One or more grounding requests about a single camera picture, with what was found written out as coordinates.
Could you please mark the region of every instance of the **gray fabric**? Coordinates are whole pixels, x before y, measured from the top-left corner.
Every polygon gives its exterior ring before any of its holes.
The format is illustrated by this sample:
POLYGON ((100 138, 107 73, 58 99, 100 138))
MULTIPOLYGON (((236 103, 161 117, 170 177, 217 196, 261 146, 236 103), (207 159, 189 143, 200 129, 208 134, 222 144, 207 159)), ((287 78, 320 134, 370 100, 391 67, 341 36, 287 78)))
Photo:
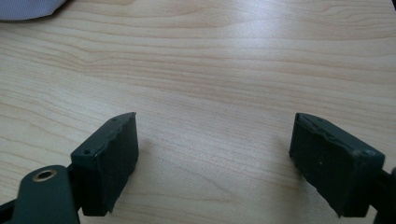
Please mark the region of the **gray fabric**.
POLYGON ((1 21, 23 21, 48 16, 66 0, 0 0, 1 21))

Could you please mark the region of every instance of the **light wood surface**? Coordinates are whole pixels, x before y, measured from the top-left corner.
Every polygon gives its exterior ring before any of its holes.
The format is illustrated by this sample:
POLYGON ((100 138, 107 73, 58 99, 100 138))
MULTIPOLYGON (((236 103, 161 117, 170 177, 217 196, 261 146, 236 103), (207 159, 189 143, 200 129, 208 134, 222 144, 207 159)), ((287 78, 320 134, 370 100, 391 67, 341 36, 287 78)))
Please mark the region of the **light wood surface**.
POLYGON ((82 223, 372 223, 373 208, 338 219, 299 176, 296 112, 396 166, 390 0, 68 1, 0 23, 0 78, 0 203, 137 112, 137 168, 114 213, 82 223))

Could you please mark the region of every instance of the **small hole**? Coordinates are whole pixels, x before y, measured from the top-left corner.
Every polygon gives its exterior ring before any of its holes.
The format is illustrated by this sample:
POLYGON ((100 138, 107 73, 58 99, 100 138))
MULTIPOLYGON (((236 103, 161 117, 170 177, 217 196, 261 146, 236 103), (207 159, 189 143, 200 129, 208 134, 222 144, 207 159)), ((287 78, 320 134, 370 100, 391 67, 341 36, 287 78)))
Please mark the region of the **small hole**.
POLYGON ((56 170, 45 170, 33 176, 33 180, 35 182, 42 182, 53 178, 55 175, 56 175, 56 170))
POLYGON ((44 173, 39 174, 37 177, 38 177, 39 179, 44 179, 44 178, 49 177, 50 175, 52 175, 52 172, 51 172, 51 171, 46 171, 46 172, 44 172, 44 173))

